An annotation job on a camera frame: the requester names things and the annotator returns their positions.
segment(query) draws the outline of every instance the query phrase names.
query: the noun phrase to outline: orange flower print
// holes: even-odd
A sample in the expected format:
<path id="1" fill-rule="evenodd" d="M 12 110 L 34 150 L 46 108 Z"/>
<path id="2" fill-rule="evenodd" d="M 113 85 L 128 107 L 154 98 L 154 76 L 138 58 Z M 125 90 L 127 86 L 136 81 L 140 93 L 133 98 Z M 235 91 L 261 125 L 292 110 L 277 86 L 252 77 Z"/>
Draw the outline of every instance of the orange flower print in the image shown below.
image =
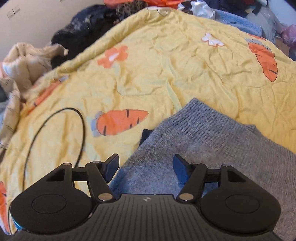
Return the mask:
<path id="1" fill-rule="evenodd" d="M 111 68 L 115 60 L 117 61 L 124 61 L 127 59 L 128 54 L 126 51 L 128 47 L 126 45 L 122 45 L 119 48 L 111 48 L 105 51 L 104 58 L 98 60 L 98 65 L 103 65 L 104 68 Z"/>

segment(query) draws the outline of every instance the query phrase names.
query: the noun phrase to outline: black cable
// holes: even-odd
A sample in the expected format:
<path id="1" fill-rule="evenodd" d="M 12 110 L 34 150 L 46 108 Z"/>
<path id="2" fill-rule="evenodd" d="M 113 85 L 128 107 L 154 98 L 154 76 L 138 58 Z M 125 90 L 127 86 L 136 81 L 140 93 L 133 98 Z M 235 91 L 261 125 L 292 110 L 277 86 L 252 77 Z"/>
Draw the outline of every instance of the black cable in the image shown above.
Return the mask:
<path id="1" fill-rule="evenodd" d="M 60 112 L 62 112 L 62 111 L 64 111 L 64 110 L 73 110 L 73 111 L 75 111 L 75 112 L 79 115 L 79 117 L 80 117 L 80 119 L 81 119 L 81 122 L 82 122 L 82 128 L 83 128 L 82 143 L 81 143 L 81 148 L 80 148 L 79 156 L 78 156 L 77 161 L 76 161 L 75 166 L 74 166 L 74 167 L 78 167 L 78 165 L 79 165 L 79 161 L 80 161 L 80 158 L 81 158 L 81 156 L 82 156 L 82 152 L 83 152 L 84 142 L 85 142 L 85 124 L 84 124 L 83 116 L 81 115 L 81 113 L 80 113 L 77 109 L 75 109 L 75 108 L 71 108 L 71 107 L 67 107 L 67 108 L 64 108 L 64 109 L 60 109 L 60 110 L 58 110 L 57 112 L 53 113 L 51 116 L 49 116 L 49 117 L 43 122 L 43 124 L 41 125 L 41 127 L 39 128 L 39 130 L 37 131 L 37 133 L 35 134 L 35 136 L 34 136 L 32 142 L 31 142 L 31 145 L 30 145 L 30 148 L 29 148 L 29 152 L 28 152 L 28 154 L 27 154 L 26 161 L 25 161 L 24 177 L 23 177 L 23 181 L 22 181 L 22 192 L 24 191 L 24 188 L 25 188 L 26 169 L 27 169 L 27 164 L 28 164 L 29 156 L 30 156 L 30 153 L 31 153 L 32 146 L 33 146 L 33 144 L 34 144 L 34 142 L 35 142 L 35 140 L 36 140 L 38 134 L 40 133 L 40 131 L 42 130 L 42 128 L 45 126 L 45 124 L 51 119 L 51 117 L 53 117 L 53 116 L 56 115 L 57 113 L 60 113 Z M 9 205 L 8 220 L 7 220 L 7 221 L 8 221 L 8 225 L 9 225 L 9 231 L 10 231 L 10 233 L 12 234 L 12 232 L 11 232 L 11 228 L 10 228 L 10 222 L 9 222 L 10 205 Z"/>

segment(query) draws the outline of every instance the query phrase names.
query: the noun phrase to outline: circular pad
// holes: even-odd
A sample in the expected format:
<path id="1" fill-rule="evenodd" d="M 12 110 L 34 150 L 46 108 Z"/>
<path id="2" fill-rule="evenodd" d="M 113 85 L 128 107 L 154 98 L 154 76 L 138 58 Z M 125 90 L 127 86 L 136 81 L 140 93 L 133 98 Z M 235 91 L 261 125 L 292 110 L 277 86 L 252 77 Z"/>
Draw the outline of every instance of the circular pad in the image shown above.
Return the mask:
<path id="1" fill-rule="evenodd" d="M 35 198 L 32 202 L 32 208 L 41 214 L 57 213 L 66 205 L 66 199 L 56 194 L 44 194 Z"/>
<path id="2" fill-rule="evenodd" d="M 225 203 L 230 210 L 236 213 L 253 213 L 260 206 L 257 199 L 242 194 L 236 194 L 228 197 L 225 200 Z"/>
<path id="3" fill-rule="evenodd" d="M 59 182 L 36 184 L 11 204 L 17 227 L 35 234 L 56 234 L 87 220 L 92 203 L 84 192 Z"/>

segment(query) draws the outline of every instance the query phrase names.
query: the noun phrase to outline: beige fabric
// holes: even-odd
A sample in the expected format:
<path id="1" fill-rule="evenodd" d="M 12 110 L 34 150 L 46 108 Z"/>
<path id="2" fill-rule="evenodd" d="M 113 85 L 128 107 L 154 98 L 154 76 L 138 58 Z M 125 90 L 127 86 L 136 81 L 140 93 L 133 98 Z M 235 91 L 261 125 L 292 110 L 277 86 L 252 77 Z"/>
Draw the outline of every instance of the beige fabric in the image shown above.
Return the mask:
<path id="1" fill-rule="evenodd" d="M 31 44 L 13 45 L 2 63 L 4 75 L 13 78 L 21 94 L 25 93 L 44 73 L 52 69 L 50 60 L 57 55 L 65 55 L 62 45 L 34 48 Z"/>
<path id="2" fill-rule="evenodd" d="M 0 78 L 8 100 L 0 103 L 0 153 L 7 148 L 20 118 L 20 92 L 11 78 Z"/>

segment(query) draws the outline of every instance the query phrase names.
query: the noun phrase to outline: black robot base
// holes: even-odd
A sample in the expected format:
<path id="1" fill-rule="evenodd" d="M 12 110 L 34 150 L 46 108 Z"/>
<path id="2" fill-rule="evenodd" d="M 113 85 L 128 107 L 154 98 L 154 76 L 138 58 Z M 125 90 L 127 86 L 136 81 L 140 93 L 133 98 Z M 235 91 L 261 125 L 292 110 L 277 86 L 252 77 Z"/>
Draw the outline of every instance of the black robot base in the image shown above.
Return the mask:
<path id="1" fill-rule="evenodd" d="M 280 217 L 278 201 L 229 165 L 208 169 L 176 154 L 174 171 L 184 187 L 171 194 L 122 194 L 107 183 L 119 167 L 113 154 L 72 168 L 64 163 L 21 193 L 11 204 L 18 232 L 27 241 L 279 241 L 272 231 Z M 91 197 L 75 189 L 86 181 Z M 202 197 L 205 183 L 218 188 Z"/>

